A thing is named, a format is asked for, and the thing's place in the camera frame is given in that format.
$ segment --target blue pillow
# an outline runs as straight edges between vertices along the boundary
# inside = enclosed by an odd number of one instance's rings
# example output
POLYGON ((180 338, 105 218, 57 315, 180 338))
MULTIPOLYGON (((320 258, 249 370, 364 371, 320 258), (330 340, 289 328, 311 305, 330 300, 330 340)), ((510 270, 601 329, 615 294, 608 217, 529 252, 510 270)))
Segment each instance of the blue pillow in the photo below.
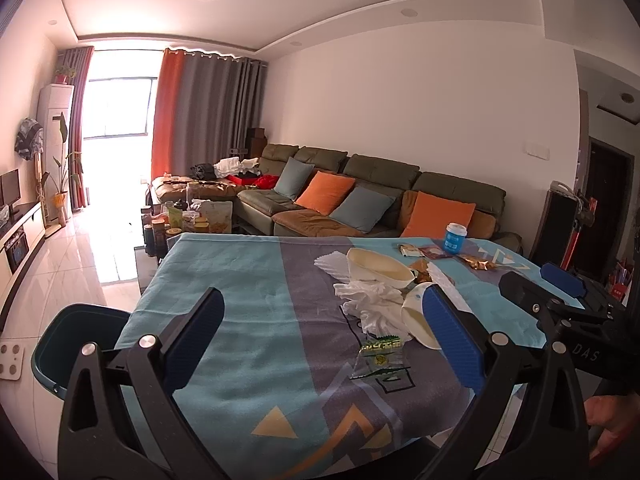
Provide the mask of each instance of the blue pillow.
POLYGON ((295 158, 289 157, 287 165, 282 170, 278 183, 273 190, 282 195, 295 200, 300 194, 300 190, 305 185, 313 170, 313 164, 305 164, 295 158))
POLYGON ((329 218, 368 233, 394 202, 393 197, 358 186, 329 215, 329 218))

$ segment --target hand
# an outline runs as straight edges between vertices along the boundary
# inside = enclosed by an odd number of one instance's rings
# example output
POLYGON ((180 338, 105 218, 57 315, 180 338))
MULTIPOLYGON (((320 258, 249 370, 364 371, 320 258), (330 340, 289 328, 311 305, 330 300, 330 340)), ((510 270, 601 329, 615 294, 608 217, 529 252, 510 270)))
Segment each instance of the hand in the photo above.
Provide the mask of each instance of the hand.
POLYGON ((593 461, 616 447, 633 429, 640 418, 640 397, 636 393, 591 397, 584 401, 584 411, 587 424, 604 428, 589 453, 589 459, 593 461))

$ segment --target dark teal trash bin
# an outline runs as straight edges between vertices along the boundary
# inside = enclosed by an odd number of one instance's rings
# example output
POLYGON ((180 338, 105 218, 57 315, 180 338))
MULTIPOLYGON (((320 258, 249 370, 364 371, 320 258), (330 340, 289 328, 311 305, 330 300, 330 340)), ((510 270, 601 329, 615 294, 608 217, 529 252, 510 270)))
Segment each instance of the dark teal trash bin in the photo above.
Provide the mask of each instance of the dark teal trash bin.
POLYGON ((85 343, 111 350, 130 313, 107 306, 75 303, 61 310, 47 327, 31 357, 31 370, 42 386, 65 398, 71 371, 85 343))

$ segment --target tv stand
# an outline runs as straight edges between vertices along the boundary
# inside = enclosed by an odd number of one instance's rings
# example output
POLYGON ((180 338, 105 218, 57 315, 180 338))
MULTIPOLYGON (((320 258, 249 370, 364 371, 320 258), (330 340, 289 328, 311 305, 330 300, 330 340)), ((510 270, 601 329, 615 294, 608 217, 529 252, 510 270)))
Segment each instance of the tv stand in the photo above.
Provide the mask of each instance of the tv stand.
POLYGON ((0 227, 0 332, 4 330, 9 309, 18 288, 24 279, 36 254, 44 244, 44 220, 42 218, 42 204, 29 202, 17 204, 6 224, 0 227), (29 251, 15 272, 11 272, 9 261, 4 251, 4 245, 20 228, 24 229, 29 251))

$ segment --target screw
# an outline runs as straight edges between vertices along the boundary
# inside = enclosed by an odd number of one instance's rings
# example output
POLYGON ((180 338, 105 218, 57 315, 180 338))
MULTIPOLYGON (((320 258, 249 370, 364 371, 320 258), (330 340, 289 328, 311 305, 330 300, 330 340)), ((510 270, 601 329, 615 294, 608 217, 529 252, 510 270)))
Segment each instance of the screw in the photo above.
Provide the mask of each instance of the screw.
POLYGON ((554 341, 551 348, 553 348, 554 352, 557 354, 564 354, 566 352, 566 346, 564 346, 564 343, 560 341, 554 341))
POLYGON ((156 344, 156 336, 143 335, 138 341, 138 344, 142 346, 142 348, 151 348, 153 345, 156 344))
POLYGON ((87 343, 86 345, 84 345, 82 347, 82 355, 91 355, 94 352, 95 352, 95 344, 94 343, 87 343))
POLYGON ((509 342, 509 338, 502 332, 496 332, 491 336, 491 341, 493 341, 494 344, 497 344, 498 346, 505 346, 509 342))

